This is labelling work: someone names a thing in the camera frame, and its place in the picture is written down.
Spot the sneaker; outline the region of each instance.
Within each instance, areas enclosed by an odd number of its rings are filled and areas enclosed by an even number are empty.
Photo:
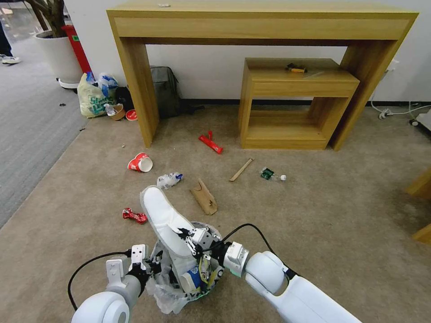
[[[13,56],[1,55],[0,58],[3,64],[9,64],[9,65],[17,64],[21,61],[19,57],[13,57]]]

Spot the black cable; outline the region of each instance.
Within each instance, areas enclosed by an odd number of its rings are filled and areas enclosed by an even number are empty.
[[[269,251],[271,251],[276,257],[278,257],[277,254],[274,252],[274,250],[269,245],[269,242],[266,240],[266,238],[265,238],[264,234],[262,233],[262,231],[257,226],[255,226],[252,223],[241,224],[240,226],[238,226],[235,229],[233,229],[230,233],[228,233],[228,235],[226,237],[224,237],[222,240],[217,241],[212,247],[209,247],[208,249],[204,249],[204,250],[202,250],[202,252],[204,252],[204,251],[210,251],[210,250],[213,250],[213,249],[217,248],[220,244],[224,243],[227,239],[229,239],[230,236],[232,234],[234,234],[236,231],[238,231],[239,229],[241,229],[243,227],[247,227],[247,226],[254,228],[260,234],[260,236],[262,237],[262,239],[265,241],[265,244],[268,247]],[[293,271],[291,268],[289,268],[289,270],[287,272],[285,272],[285,277],[287,279],[287,286],[289,286],[289,282],[290,282],[291,277],[293,277],[295,275],[297,275],[297,273],[295,271]]]
[[[71,304],[72,304],[72,306],[73,306],[74,310],[77,310],[77,309],[78,309],[78,307],[76,306],[75,301],[74,301],[74,299],[73,299],[72,291],[71,291],[71,286],[72,286],[73,278],[75,278],[76,274],[77,274],[77,273],[78,273],[82,268],[84,268],[84,267],[85,267],[85,266],[87,266],[89,263],[91,263],[91,262],[93,262],[93,261],[95,261],[95,260],[97,260],[97,259],[100,259],[100,258],[103,258],[103,257],[108,257],[108,256],[114,256],[114,255],[126,255],[126,256],[130,257],[130,253],[131,253],[131,250],[130,250],[130,249],[129,249],[129,250],[127,250],[127,251],[117,251],[117,252],[112,252],[112,253],[105,253],[105,254],[103,254],[103,255],[100,255],[100,256],[94,257],[94,258],[92,258],[92,259],[90,259],[90,260],[88,260],[88,261],[84,262],[82,265],[80,265],[80,266],[78,267],[78,269],[77,269],[77,270],[75,270],[75,272],[73,273],[73,275],[72,275],[72,277],[70,278],[69,283],[68,283],[68,285],[67,285],[67,293],[69,294],[69,299],[70,299],[70,302],[71,302]]]
[[[247,226],[254,228],[260,234],[260,236],[262,237],[262,239],[265,241],[265,244],[268,247],[269,251],[271,251],[273,254],[275,254],[277,256],[277,254],[274,252],[274,250],[269,245],[269,242],[266,240],[266,238],[265,238],[264,234],[262,233],[262,231],[257,226],[255,226],[252,223],[241,224],[240,226],[238,226],[235,229],[233,229],[229,234],[227,234],[227,236],[224,237],[222,240],[216,242],[212,247],[209,247],[208,249],[202,250],[202,252],[213,250],[214,248],[216,248],[217,246],[219,246],[220,244],[222,244],[223,242],[225,242],[227,239],[229,239],[230,236],[232,234],[234,234],[236,231],[238,231],[239,229],[241,229],[243,227],[247,227]]]

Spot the gray backpack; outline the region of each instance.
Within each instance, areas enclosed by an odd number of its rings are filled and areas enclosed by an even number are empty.
[[[174,73],[167,66],[151,66],[154,91],[160,118],[170,118],[181,114],[180,96]]]

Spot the small wooden table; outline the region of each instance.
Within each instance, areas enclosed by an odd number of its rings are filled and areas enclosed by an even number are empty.
[[[285,69],[293,63],[306,73]],[[251,149],[325,149],[359,80],[330,58],[246,58],[238,123]],[[309,110],[251,110],[255,96],[313,96]]]
[[[418,13],[368,3],[131,1],[107,10],[142,137],[159,117],[146,44],[347,46],[341,66],[360,80],[330,144],[339,150]]]

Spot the person's leg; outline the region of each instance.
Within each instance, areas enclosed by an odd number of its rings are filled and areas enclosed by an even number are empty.
[[[3,31],[3,25],[0,22],[0,54],[6,56],[12,56],[11,47],[8,39]]]

